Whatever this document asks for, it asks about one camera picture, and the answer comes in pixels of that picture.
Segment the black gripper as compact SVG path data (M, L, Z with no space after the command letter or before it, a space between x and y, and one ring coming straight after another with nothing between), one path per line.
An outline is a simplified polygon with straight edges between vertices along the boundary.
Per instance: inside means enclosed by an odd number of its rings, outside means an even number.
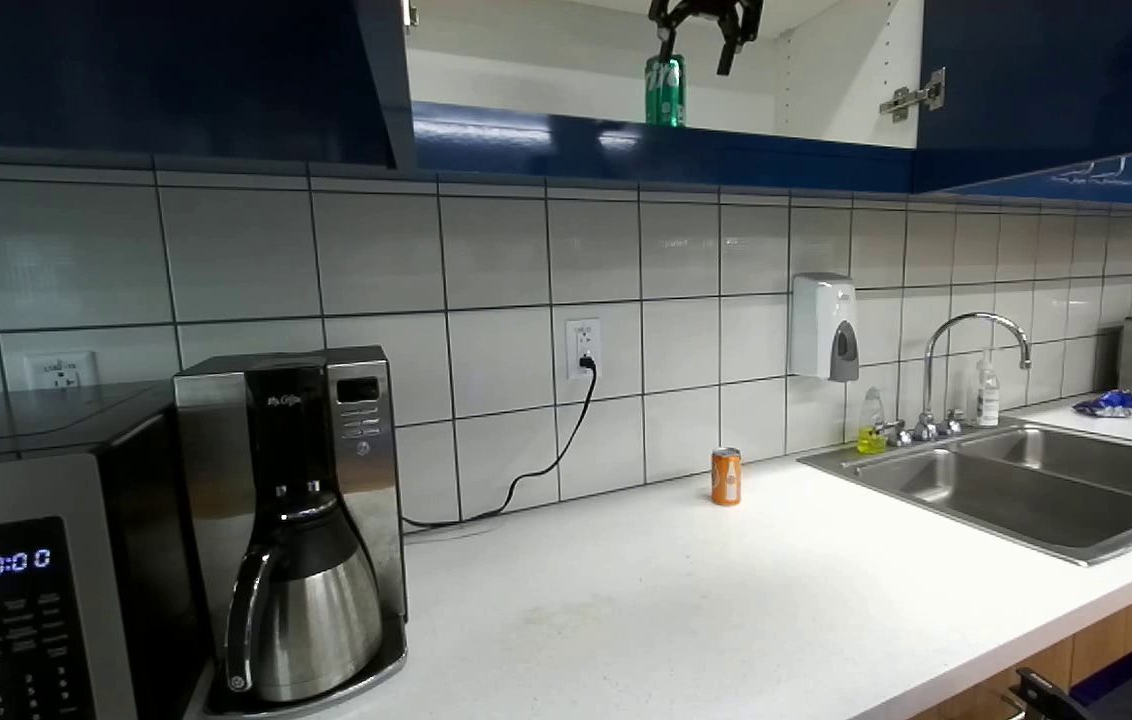
M736 53L755 42L763 0L648 0L648 22L657 24L657 61L677 57L677 24L689 18L713 18L719 24L716 76L733 73Z

